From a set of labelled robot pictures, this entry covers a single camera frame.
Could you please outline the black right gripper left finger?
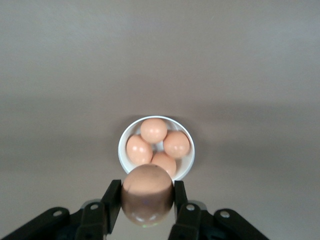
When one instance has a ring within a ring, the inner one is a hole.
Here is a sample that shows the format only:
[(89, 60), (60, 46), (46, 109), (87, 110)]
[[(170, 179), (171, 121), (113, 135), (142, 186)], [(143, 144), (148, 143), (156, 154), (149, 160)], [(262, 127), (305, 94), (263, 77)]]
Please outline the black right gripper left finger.
[(102, 199), (91, 200), (71, 214), (64, 207), (50, 208), (4, 240), (105, 240), (121, 208), (121, 180), (112, 180)]

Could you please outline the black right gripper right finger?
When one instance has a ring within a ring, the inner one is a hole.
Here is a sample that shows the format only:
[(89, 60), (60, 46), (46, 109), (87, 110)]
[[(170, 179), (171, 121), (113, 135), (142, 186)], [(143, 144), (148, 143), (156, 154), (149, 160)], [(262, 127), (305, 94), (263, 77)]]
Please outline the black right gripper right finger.
[(170, 240), (266, 240), (267, 237), (236, 211), (223, 208), (210, 214), (188, 200), (182, 180), (174, 182), (175, 224)]

